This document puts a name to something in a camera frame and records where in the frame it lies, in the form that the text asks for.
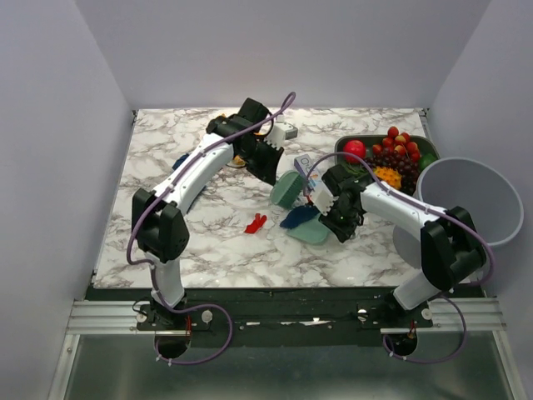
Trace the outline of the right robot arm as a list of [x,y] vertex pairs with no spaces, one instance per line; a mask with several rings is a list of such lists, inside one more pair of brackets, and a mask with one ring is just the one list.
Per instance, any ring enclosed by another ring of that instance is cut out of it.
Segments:
[[487,254],[471,215],[461,207],[434,207],[368,173],[357,178],[341,165],[329,168],[310,193],[319,221],[339,242],[350,239],[368,213],[385,218],[419,243],[421,270],[392,291],[383,316],[400,327],[413,309],[448,292],[482,268]]

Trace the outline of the mint green dustpan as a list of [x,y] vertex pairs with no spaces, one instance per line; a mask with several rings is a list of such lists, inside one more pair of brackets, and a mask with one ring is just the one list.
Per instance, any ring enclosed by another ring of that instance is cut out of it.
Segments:
[[287,231],[289,237],[311,245],[324,243],[329,234],[330,230],[319,221],[318,216]]

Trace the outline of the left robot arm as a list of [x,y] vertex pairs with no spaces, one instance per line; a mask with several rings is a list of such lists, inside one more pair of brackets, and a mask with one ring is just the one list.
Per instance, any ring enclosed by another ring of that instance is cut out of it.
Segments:
[[152,297],[160,303],[156,319],[167,329],[178,328],[185,317],[179,304],[185,296],[181,280],[180,256],[190,235],[184,216],[209,181],[234,157],[241,158],[247,171],[258,180],[273,185],[283,154],[281,145],[262,126],[273,124],[276,114],[260,102],[247,98],[238,112],[212,119],[196,149],[170,177],[153,190],[138,189],[132,198],[132,233],[127,246],[127,262],[132,246],[144,253],[150,266]]

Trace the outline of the mint green brush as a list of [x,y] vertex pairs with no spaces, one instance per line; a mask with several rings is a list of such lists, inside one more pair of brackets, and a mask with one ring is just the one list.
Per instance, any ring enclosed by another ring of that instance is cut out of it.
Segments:
[[291,209],[303,190],[305,180],[295,170],[283,173],[270,193],[270,203],[281,208]]

